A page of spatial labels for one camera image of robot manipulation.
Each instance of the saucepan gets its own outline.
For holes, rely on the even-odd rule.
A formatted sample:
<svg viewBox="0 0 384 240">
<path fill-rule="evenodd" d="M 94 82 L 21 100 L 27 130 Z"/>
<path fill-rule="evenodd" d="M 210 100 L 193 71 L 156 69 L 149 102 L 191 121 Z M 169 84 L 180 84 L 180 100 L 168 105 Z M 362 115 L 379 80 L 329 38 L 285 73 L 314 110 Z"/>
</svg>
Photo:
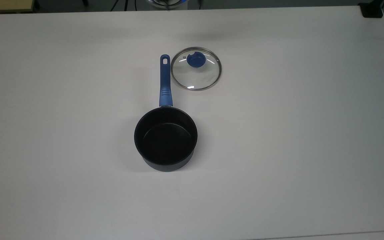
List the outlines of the saucepan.
<svg viewBox="0 0 384 240">
<path fill-rule="evenodd" d="M 192 118 L 173 107 L 170 86 L 170 56 L 160 58 L 160 107 L 149 111 L 137 123 L 134 143 L 152 168 L 171 172 L 191 159 L 198 131 Z"/>
</svg>

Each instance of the blue object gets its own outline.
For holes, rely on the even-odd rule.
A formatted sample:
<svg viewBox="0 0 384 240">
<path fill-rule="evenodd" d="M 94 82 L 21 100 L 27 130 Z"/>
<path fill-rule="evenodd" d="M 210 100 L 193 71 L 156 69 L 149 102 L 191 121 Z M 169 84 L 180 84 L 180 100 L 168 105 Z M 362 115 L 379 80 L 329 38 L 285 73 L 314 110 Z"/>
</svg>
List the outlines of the blue object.
<svg viewBox="0 0 384 240">
<path fill-rule="evenodd" d="M 160 58 L 161 88 L 160 88 L 160 107 L 173 106 L 170 87 L 170 56 L 164 54 Z"/>
<path fill-rule="evenodd" d="M 206 59 L 205 59 L 204 54 L 202 54 L 200 52 L 195 52 L 192 55 L 189 54 L 188 58 L 186 60 L 191 67 L 199 68 L 205 64 Z"/>
</svg>

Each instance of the table surface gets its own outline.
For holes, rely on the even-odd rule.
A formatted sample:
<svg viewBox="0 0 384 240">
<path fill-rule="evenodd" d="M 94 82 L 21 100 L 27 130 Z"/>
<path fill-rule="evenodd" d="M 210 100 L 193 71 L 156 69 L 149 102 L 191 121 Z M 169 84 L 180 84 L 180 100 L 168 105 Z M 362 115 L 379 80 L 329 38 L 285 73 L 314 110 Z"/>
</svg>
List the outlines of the table surface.
<svg viewBox="0 0 384 240">
<path fill-rule="evenodd" d="M 384 240 L 384 232 L 294 237 L 289 240 Z"/>
<path fill-rule="evenodd" d="M 133 140 L 159 57 L 200 46 L 220 81 L 174 106 L 182 169 Z M 0 240 L 384 231 L 384 18 L 358 6 L 0 15 Z"/>
<path fill-rule="evenodd" d="M 33 0 L 0 0 L 0 12 L 30 12 Z"/>
</svg>

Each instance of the lid knob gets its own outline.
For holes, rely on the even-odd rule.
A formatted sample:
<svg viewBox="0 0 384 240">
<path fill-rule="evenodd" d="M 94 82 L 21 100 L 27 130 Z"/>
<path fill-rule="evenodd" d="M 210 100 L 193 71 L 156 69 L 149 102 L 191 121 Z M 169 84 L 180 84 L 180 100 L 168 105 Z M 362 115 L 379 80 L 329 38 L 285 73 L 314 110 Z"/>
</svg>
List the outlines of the lid knob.
<svg viewBox="0 0 384 240">
<path fill-rule="evenodd" d="M 187 62 L 191 67 L 199 68 L 202 67 L 205 63 L 205 56 L 200 52 L 195 52 L 192 55 L 188 55 Z"/>
</svg>

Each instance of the cookware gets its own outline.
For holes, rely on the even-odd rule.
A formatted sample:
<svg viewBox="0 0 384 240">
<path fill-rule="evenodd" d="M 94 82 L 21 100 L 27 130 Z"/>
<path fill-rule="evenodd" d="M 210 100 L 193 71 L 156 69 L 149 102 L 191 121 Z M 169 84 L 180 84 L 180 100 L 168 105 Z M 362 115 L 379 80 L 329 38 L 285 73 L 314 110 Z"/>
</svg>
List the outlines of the cookware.
<svg viewBox="0 0 384 240">
<path fill-rule="evenodd" d="M 174 108 L 170 87 L 170 57 L 160 58 L 160 107 L 149 111 L 137 123 L 134 143 L 152 168 L 170 172 L 191 159 L 198 139 L 192 118 Z"/>
<path fill-rule="evenodd" d="M 188 47 L 171 62 L 171 74 L 183 88 L 200 91 L 214 86 L 221 76 L 221 63 L 212 51 Z"/>
</svg>

